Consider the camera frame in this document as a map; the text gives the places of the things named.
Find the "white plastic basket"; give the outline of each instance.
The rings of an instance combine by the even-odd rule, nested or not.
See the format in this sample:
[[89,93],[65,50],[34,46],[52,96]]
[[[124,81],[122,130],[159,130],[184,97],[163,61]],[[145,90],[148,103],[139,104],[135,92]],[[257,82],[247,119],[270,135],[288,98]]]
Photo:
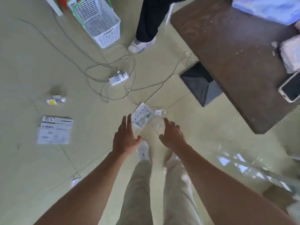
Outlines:
[[121,20],[105,0],[69,0],[68,7],[101,48],[120,38]]

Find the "wooden table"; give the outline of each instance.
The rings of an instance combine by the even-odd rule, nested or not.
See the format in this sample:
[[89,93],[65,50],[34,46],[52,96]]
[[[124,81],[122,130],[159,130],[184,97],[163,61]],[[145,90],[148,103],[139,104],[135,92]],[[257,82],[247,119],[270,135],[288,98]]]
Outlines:
[[264,134],[298,105],[277,91],[287,77],[273,41],[297,34],[231,7],[232,0],[195,0],[171,24],[256,134]]

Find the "forearm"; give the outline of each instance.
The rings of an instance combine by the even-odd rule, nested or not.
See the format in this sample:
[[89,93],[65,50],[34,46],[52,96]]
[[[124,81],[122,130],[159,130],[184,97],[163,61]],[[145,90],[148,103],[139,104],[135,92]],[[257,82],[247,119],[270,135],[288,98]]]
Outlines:
[[270,201],[213,166],[188,144],[172,150],[185,166],[215,225],[295,224]]
[[125,158],[125,155],[109,153],[99,166],[58,200],[35,225],[97,225]]

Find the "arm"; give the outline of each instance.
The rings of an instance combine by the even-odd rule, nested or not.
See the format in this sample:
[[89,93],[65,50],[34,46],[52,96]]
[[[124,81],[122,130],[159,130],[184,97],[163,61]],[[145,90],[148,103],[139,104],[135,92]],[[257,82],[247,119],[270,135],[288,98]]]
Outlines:
[[131,115],[123,117],[115,133],[112,152],[80,183],[59,199],[35,225],[97,225],[125,158],[141,143],[133,136]]
[[186,143],[179,125],[164,121],[165,132],[159,138],[182,161],[215,225],[295,225],[273,203],[199,155]]

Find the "tiled floor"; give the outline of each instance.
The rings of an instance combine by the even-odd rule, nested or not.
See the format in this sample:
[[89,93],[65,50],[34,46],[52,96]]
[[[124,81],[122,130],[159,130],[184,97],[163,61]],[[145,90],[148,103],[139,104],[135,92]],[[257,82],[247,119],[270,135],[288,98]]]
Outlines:
[[[121,18],[119,43],[134,39],[143,0],[111,0]],[[175,10],[186,3],[175,6]],[[105,103],[87,85],[87,78],[68,59],[81,69],[96,62],[114,62],[127,54],[118,45],[100,49],[92,43],[81,25],[67,11],[58,18],[67,35],[84,50],[80,50],[57,25],[45,0],[2,0],[0,6],[0,224],[32,224],[59,197],[70,189],[73,178],[84,177],[92,171],[112,148],[112,139],[123,115],[132,113],[136,103],[145,102],[161,85],[132,91],[131,97]],[[164,81],[173,72],[181,73],[193,63],[182,61],[190,51],[174,28],[162,25],[156,43],[145,52],[134,55],[136,81],[133,90]],[[112,69],[131,72],[133,58],[112,65]],[[106,81],[113,70],[95,67],[87,73]],[[88,80],[100,92],[103,84]],[[131,77],[126,88],[131,88]],[[50,106],[46,99],[51,91],[60,90],[67,102]],[[109,88],[110,97],[126,95],[123,85]],[[286,150],[297,152],[300,143],[300,109],[297,108],[265,135],[255,135],[224,94],[202,108],[177,75],[168,80],[147,104],[167,109],[167,117],[178,123],[187,141],[205,158],[258,192],[270,185],[260,178],[242,174],[232,163],[223,166],[220,158],[239,154],[247,162],[285,173],[293,161]],[[36,131],[43,115],[68,116],[74,127],[68,145],[37,145]],[[136,131],[153,150],[151,204],[155,224],[162,224],[164,174],[162,161],[166,150],[158,139],[162,119]],[[118,220],[125,187],[137,164],[131,155],[118,174],[107,208],[100,224],[115,224]],[[206,224],[211,223],[197,194],[195,200]]]

